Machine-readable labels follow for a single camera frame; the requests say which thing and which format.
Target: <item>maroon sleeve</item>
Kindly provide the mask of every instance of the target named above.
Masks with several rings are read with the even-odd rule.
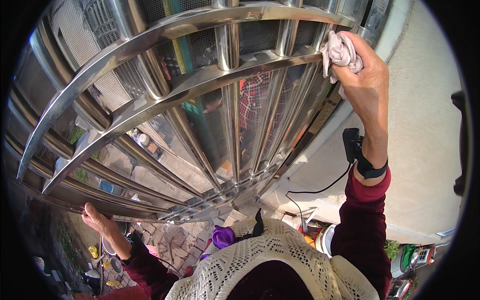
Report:
[[[140,244],[135,256],[123,266],[130,279],[135,281],[150,300],[164,299],[178,277],[167,273],[168,269]]]
[[[332,256],[341,255],[359,269],[384,300],[390,287],[392,273],[384,245],[386,223],[384,215],[385,192],[390,185],[390,169],[379,184],[366,187],[354,176],[348,175],[345,195],[347,201],[340,208],[340,224],[332,238]]]

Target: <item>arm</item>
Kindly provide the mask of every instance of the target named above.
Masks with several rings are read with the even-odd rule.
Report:
[[[348,67],[334,65],[333,69],[365,128],[362,154],[378,169],[387,161],[388,68],[359,35],[343,33],[351,39],[364,69],[357,74]],[[345,187],[347,201],[340,208],[340,224],[331,244],[332,255],[341,255],[360,270],[381,300],[386,298],[392,278],[390,260],[384,252],[383,214],[390,178],[387,168],[380,177],[365,179],[355,163]]]
[[[163,299],[178,280],[174,274],[167,273],[167,268],[148,252],[148,249],[135,236],[133,246],[120,233],[117,224],[99,213],[90,203],[85,204],[84,223],[104,236],[113,250],[124,262],[123,269],[130,278],[138,283],[149,299]]]

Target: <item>black bow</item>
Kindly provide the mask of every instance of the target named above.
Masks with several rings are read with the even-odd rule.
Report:
[[[264,232],[264,221],[262,220],[262,214],[260,213],[261,210],[262,209],[259,208],[257,214],[255,215],[255,220],[257,220],[257,224],[255,224],[255,226],[253,227],[253,233],[247,233],[242,237],[238,237],[235,239],[235,242],[246,240],[249,238],[259,237],[262,235],[262,233]]]

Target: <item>white wall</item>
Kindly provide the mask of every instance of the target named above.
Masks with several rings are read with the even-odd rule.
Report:
[[[453,192],[461,173],[461,114],[450,100],[450,95],[460,90],[460,81],[448,43],[423,3],[413,2],[388,66],[392,183],[385,201],[387,237],[400,242],[435,242],[436,232],[455,226],[461,200]],[[307,150],[310,154],[291,166],[274,191],[263,195],[266,204],[296,213],[298,208],[284,197],[286,191],[322,189],[345,171],[348,162],[341,134],[345,128],[362,128],[354,112],[340,126],[336,124],[335,118],[345,118],[338,114],[348,111],[347,106],[344,103],[331,116]],[[303,210],[319,206],[318,219],[338,223],[345,183],[346,178],[321,194],[292,198]]]

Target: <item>cloth rag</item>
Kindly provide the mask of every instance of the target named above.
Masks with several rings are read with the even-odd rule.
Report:
[[[335,31],[330,31],[328,33],[328,41],[322,44],[320,52],[323,57],[324,78],[328,76],[330,61],[341,67],[348,66],[353,73],[358,73],[363,69],[363,62],[355,52],[352,41],[343,33],[336,34]],[[335,71],[332,70],[330,82],[334,84],[337,81],[338,77]],[[348,100],[342,85],[338,93],[343,99]]]

